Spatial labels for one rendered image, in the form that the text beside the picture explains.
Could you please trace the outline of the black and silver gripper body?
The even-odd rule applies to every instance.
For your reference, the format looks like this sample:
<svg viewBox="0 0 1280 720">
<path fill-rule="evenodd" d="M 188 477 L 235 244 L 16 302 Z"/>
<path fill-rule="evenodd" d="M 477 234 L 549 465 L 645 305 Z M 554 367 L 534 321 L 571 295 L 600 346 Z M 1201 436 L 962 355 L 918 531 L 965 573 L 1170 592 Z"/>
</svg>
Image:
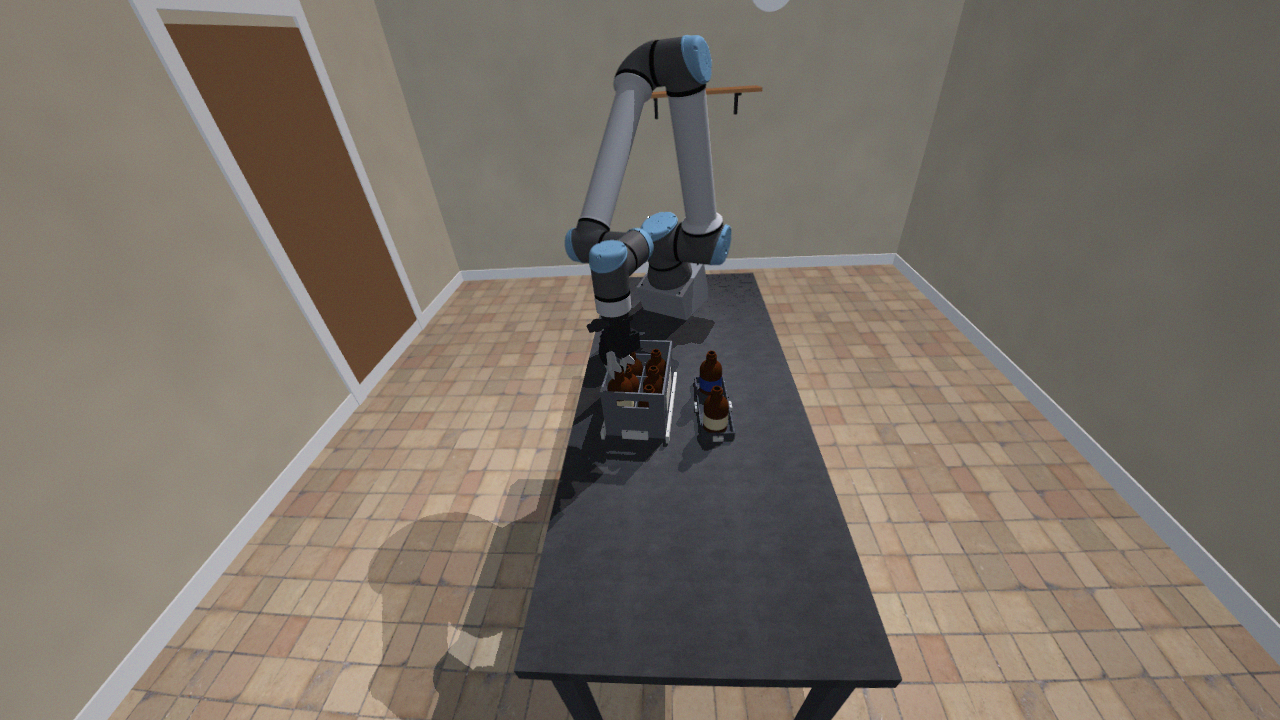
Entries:
<svg viewBox="0 0 1280 720">
<path fill-rule="evenodd" d="M 607 328 L 604 328 L 604 331 L 602 331 L 600 342 L 604 340 L 605 348 L 611 348 L 611 351 L 613 351 L 613 352 L 614 352 L 614 348 L 616 348 L 616 354 L 614 354 L 616 357 L 620 357 L 620 359 L 626 357 L 626 356 L 628 356 L 628 354 L 634 354 L 637 348 L 640 348 L 640 336 L 639 336 L 639 332 L 634 331 L 630 327 L 630 322 L 634 320 L 634 315 L 632 314 L 626 313 L 621 318 L 620 316 L 612 316 L 612 318 L 611 316 L 602 316 L 602 319 L 605 320 L 605 322 L 609 322 L 611 327 L 607 327 Z M 627 322 L 628 322 L 628 325 L 627 325 Z M 625 325 L 625 333 L 623 333 L 623 325 Z M 613 343 L 613 345 L 611 345 L 611 343 Z"/>
</svg>

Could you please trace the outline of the brown bottle with blue base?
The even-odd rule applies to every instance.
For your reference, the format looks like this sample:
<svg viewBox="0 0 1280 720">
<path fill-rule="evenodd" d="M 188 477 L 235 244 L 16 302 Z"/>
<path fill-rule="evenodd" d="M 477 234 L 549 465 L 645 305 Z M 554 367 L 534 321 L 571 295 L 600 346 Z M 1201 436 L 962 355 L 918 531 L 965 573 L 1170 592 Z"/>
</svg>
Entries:
<svg viewBox="0 0 1280 720">
<path fill-rule="evenodd" d="M 722 384 L 722 366 L 717 361 L 716 351 L 708 351 L 707 360 L 701 363 L 699 375 L 699 389 L 703 395 L 710 396 L 714 386 Z"/>
</svg>

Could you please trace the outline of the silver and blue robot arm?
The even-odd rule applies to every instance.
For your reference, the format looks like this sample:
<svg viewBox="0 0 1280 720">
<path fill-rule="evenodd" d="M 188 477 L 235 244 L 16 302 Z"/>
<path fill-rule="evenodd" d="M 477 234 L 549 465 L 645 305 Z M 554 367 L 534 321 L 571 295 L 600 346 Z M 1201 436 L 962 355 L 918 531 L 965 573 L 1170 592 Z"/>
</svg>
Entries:
<svg viewBox="0 0 1280 720">
<path fill-rule="evenodd" d="M 712 73 L 709 47 L 698 35 L 652 41 L 630 53 L 616 72 L 618 91 L 582 213 L 564 237 L 570 259 L 591 268 L 602 316 L 631 310 L 628 275 L 644 263 L 649 263 L 646 275 L 654 288 L 676 290 L 691 278 L 690 263 L 721 265 L 730 252 L 731 227 L 716 211 L 705 90 Z M 685 218 L 678 222 L 673 213 L 660 211 L 641 228 L 613 232 L 611 222 L 643 105 L 657 87 L 666 87 L 669 100 Z"/>
</svg>

